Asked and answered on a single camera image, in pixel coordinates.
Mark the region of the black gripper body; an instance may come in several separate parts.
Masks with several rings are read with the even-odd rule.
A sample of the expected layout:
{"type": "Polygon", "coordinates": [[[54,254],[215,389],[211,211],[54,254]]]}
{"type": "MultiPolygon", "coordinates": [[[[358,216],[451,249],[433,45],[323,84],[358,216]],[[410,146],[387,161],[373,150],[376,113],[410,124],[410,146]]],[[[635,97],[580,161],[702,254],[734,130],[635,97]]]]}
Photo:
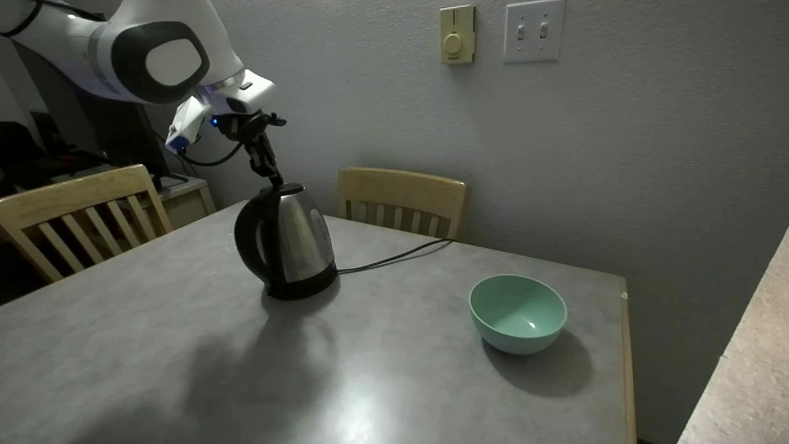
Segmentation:
{"type": "Polygon", "coordinates": [[[284,126],[279,113],[225,113],[215,119],[215,127],[228,140],[251,140],[262,135],[269,126],[284,126]]]}

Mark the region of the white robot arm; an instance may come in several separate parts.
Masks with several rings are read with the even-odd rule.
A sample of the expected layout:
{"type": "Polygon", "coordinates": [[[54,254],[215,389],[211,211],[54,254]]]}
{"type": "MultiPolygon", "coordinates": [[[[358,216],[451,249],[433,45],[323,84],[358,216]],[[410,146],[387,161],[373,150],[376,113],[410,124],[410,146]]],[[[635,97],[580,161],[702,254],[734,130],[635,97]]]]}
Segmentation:
{"type": "Polygon", "coordinates": [[[190,161],[209,120],[255,174],[280,185],[267,138],[284,126],[269,111],[274,84],[242,62],[211,0],[121,0],[109,18],[71,0],[0,0],[0,26],[94,97],[174,103],[170,153],[190,161]]]}

